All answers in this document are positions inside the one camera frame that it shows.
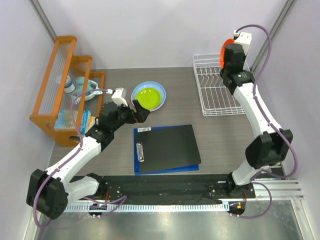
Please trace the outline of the green plate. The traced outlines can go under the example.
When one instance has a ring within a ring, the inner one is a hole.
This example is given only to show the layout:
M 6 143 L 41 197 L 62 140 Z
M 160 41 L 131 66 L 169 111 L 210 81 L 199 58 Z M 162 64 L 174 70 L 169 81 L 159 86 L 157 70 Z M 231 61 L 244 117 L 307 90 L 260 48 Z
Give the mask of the green plate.
M 135 95 L 135 99 L 143 108 L 151 111 L 160 105 L 162 97 L 157 89 L 145 87 Z

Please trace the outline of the orange plate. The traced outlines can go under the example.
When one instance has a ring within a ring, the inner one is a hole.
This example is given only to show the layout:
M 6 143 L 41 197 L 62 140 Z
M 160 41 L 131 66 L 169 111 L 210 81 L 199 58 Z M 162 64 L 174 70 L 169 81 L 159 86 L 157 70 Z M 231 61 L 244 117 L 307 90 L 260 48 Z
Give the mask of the orange plate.
M 235 40 L 232 38 L 227 39 L 220 51 L 220 67 L 223 69 L 225 67 L 225 63 L 231 62 L 232 55 L 234 53 L 234 46 Z

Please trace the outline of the blue plate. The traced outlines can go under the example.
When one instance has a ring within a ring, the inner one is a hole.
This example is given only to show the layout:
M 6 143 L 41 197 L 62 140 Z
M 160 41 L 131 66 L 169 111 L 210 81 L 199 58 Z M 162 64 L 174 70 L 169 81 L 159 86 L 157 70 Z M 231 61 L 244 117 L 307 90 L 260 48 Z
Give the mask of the blue plate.
M 134 90 L 132 91 L 131 93 L 131 102 L 133 102 L 133 100 L 135 100 L 135 96 L 136 94 L 144 89 L 144 88 L 154 88 L 156 90 L 159 91 L 159 93 L 161 94 L 161 102 L 159 105 L 163 105 L 165 103 L 165 100 L 166 100 L 166 97 L 167 97 L 167 93 L 166 93 L 166 90 L 165 88 L 158 82 L 155 82 L 155 81 L 145 81 L 145 82 L 142 82 L 140 84 L 138 84 Z

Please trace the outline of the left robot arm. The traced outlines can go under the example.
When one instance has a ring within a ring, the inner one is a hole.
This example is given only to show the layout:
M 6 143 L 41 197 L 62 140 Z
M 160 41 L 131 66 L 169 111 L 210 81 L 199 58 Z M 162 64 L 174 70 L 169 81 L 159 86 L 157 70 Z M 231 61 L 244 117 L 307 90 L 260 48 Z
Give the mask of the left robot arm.
M 134 109 L 131 109 L 124 104 L 105 103 L 94 125 L 72 151 L 46 170 L 36 169 L 31 174 L 26 203 L 32 207 L 34 216 L 40 212 L 55 220 L 77 200 L 87 196 L 100 200 L 106 195 L 106 180 L 95 173 L 89 173 L 80 180 L 72 179 L 113 141 L 115 131 L 121 126 L 146 121 L 151 112 L 137 100 L 133 105 Z

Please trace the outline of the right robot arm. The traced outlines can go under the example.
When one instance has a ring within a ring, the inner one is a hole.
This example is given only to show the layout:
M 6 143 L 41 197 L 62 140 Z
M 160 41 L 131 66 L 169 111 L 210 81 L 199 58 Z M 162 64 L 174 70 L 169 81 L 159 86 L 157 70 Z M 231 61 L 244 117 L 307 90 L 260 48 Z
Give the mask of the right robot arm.
M 285 159 L 293 134 L 274 120 L 254 85 L 253 74 L 244 69 L 246 55 L 243 46 L 235 42 L 225 44 L 222 57 L 220 76 L 223 84 L 240 103 L 254 135 L 245 150 L 245 161 L 229 173 L 226 181 L 226 193 L 239 198 L 249 188 L 253 177 Z

